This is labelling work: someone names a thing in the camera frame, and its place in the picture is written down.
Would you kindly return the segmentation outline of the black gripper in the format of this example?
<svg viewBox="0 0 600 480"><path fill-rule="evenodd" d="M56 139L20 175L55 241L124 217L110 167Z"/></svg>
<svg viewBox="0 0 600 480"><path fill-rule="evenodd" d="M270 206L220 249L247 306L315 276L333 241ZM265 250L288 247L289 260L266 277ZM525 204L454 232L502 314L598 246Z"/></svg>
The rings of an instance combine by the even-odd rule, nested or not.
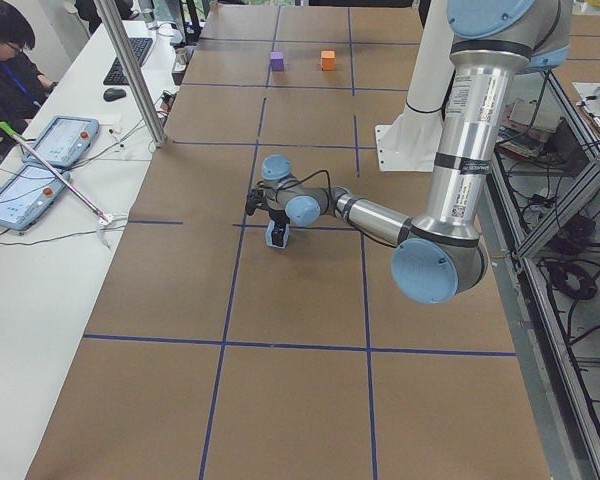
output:
<svg viewBox="0 0 600 480"><path fill-rule="evenodd" d="M290 219L284 209L267 208L270 221L270 246L285 247L287 245L287 225Z"/></svg>

